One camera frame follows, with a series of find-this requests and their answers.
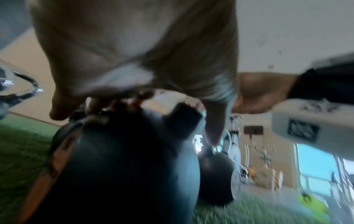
green turf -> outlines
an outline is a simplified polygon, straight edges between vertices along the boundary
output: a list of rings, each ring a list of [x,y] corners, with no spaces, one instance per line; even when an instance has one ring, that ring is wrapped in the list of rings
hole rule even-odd
[[[9,115],[0,122],[0,224],[13,223],[46,159],[58,127]],[[192,224],[317,224],[310,218],[243,194],[225,208],[199,204]]]

artificial grass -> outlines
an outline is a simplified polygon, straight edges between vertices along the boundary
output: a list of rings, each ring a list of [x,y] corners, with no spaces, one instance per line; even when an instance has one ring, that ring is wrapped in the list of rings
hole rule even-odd
[[[41,171],[58,127],[9,115],[0,122],[0,224],[13,223]],[[243,194],[224,208],[199,203],[192,224],[317,224],[286,209]]]

hand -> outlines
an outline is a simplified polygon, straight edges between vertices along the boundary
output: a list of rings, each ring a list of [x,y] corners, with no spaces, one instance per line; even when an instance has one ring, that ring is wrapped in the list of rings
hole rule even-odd
[[[270,72],[240,73],[240,97],[232,112],[260,114],[287,99],[299,75]]]

black ball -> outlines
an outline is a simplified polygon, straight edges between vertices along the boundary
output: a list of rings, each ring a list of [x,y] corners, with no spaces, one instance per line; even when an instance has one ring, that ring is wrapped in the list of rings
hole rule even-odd
[[[199,198],[215,206],[225,206],[234,200],[231,177],[235,164],[227,153],[198,154],[200,167]]]
[[[76,148],[59,175],[49,165],[57,180],[26,223],[189,224],[200,183],[191,138],[149,110],[102,116],[108,124],[72,128]]]

person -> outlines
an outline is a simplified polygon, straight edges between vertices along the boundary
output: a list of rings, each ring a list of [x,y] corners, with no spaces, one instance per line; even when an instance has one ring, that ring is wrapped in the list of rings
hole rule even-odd
[[[354,66],[310,69],[302,75],[271,72],[240,73],[240,96],[232,112],[259,114],[287,99],[326,99],[354,104]]]

